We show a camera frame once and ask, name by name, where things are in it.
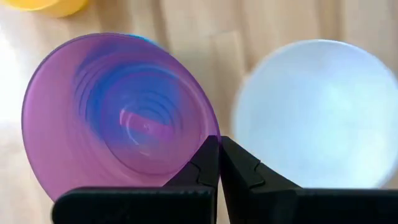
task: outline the black tool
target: black tool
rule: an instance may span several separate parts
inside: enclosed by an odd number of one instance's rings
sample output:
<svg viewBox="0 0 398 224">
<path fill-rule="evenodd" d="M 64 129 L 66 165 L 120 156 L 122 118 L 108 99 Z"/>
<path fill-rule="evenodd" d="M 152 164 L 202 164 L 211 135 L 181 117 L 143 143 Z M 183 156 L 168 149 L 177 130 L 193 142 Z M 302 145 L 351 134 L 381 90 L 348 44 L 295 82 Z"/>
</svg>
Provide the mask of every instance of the black tool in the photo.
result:
<svg viewBox="0 0 398 224">
<path fill-rule="evenodd" d="M 216 223 L 221 172 L 231 224 L 398 223 L 398 191 L 303 189 L 231 140 L 209 136 L 159 188 L 82 188 L 60 197 L 54 224 Z"/>
</svg>

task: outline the concentric rings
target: concentric rings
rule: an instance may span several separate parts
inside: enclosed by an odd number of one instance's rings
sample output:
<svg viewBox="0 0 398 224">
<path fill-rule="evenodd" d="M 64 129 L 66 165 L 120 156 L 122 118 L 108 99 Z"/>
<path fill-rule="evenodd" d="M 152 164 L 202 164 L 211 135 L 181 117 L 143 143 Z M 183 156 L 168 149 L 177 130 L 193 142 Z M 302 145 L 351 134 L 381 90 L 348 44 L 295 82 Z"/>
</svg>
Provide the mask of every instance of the concentric rings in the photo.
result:
<svg viewBox="0 0 398 224">
<path fill-rule="evenodd" d="M 208 135 L 215 114 L 189 72 L 140 37 L 91 34 L 54 50 L 25 94 L 24 144 L 55 200 L 82 186 L 161 186 Z"/>
</svg>

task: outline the yellow bowl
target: yellow bowl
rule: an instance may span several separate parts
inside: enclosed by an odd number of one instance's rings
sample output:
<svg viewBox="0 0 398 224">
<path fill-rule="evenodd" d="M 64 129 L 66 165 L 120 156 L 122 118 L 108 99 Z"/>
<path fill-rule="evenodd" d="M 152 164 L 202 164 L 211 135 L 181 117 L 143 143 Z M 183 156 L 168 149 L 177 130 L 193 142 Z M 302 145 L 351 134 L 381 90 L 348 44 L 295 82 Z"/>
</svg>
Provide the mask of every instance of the yellow bowl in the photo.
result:
<svg viewBox="0 0 398 224">
<path fill-rule="evenodd" d="M 3 0 L 21 11 L 40 12 L 48 16 L 72 15 L 86 6 L 88 0 Z"/>
</svg>

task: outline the light wooden surface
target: light wooden surface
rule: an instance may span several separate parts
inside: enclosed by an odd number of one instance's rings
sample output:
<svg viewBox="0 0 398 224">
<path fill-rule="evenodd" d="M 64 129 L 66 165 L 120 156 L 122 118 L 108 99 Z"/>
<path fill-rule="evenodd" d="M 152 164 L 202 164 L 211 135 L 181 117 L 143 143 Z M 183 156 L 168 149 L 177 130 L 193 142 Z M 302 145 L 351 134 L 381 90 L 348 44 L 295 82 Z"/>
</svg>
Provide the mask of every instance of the light wooden surface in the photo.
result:
<svg viewBox="0 0 398 224">
<path fill-rule="evenodd" d="M 206 91 L 223 134 L 230 133 L 231 105 L 244 79 L 259 60 L 289 42 L 342 40 L 398 72 L 395 0 L 93 0 L 64 19 L 0 6 L 0 223 L 50 223 L 52 202 L 22 144 L 22 97 L 51 50 L 92 32 L 144 35 L 169 49 Z M 389 187 L 398 186 L 394 182 Z M 219 223 L 228 223 L 222 201 Z"/>
</svg>

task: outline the translucent plastic cup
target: translucent plastic cup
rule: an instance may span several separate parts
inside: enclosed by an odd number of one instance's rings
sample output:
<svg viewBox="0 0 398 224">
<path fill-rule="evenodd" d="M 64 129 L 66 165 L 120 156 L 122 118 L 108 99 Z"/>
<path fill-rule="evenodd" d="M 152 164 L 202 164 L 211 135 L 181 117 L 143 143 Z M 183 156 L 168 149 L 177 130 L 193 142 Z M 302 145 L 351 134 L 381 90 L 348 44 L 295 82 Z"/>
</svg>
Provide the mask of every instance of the translucent plastic cup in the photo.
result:
<svg viewBox="0 0 398 224">
<path fill-rule="evenodd" d="M 72 15 L 87 5 L 88 0 L 2 0 L 21 11 L 39 12 L 53 17 Z"/>
<path fill-rule="evenodd" d="M 277 50 L 243 86 L 233 117 L 238 143 L 302 187 L 381 187 L 396 170 L 396 78 L 350 44 Z"/>
<path fill-rule="evenodd" d="M 52 199 L 76 187 L 163 186 L 209 135 L 208 98 L 142 37 L 91 34 L 55 49 L 25 94 L 30 164 Z"/>
</svg>

